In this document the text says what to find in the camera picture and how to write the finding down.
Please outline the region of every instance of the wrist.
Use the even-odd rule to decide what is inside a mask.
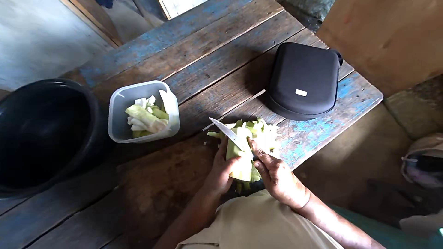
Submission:
[[[198,193],[212,198],[220,198],[222,196],[220,190],[214,189],[213,187],[207,186],[206,184],[198,190]]]
[[[312,201],[314,194],[308,189],[305,188],[305,192],[303,196],[298,196],[293,199],[293,201],[288,205],[293,211],[300,212],[303,208],[308,206],[308,203]]]

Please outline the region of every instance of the knife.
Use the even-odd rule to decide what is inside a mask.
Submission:
[[[235,132],[233,132],[231,129],[229,129],[222,122],[220,122],[220,121],[218,121],[216,119],[213,119],[211,117],[209,119],[211,119],[211,121],[214,123],[214,125],[216,125],[229,139],[231,139],[231,141],[237,147],[239,147],[243,151],[246,151],[245,147],[244,147],[245,142],[239,136],[237,136],[237,134],[235,134]]]

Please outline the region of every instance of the finger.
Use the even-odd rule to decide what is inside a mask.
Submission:
[[[228,137],[226,136],[222,141],[220,146],[218,147],[218,151],[215,154],[215,157],[222,158],[223,160],[226,158],[226,150],[228,149]]]
[[[271,181],[271,176],[269,175],[269,171],[261,161],[254,161],[254,167],[258,170],[258,172],[261,175],[261,178],[265,183]]]
[[[223,169],[223,172],[231,173],[234,170],[234,167],[236,165],[238,165],[239,163],[242,163],[241,156],[236,156],[236,157],[226,160],[226,164],[225,164],[225,168]]]
[[[257,143],[254,140],[250,139],[249,137],[248,137],[248,142],[254,155],[256,155],[260,159],[260,161],[264,163],[267,169],[270,169],[273,165],[272,161],[274,157],[264,152],[264,150],[259,148]]]

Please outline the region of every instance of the cloth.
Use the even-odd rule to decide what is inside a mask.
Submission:
[[[217,209],[214,222],[177,249],[343,249],[332,237],[266,190]]]

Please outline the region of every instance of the plastic container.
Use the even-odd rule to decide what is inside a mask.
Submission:
[[[160,96],[159,90],[166,93]],[[126,108],[132,106],[136,99],[155,96],[155,104],[164,104],[169,114],[169,122],[166,128],[158,133],[132,138],[131,126],[128,125],[128,114]],[[117,89],[111,96],[109,103],[108,134],[117,143],[146,143],[160,140],[177,134],[180,128],[179,105],[177,98],[169,89],[169,86],[161,81],[148,81]]]

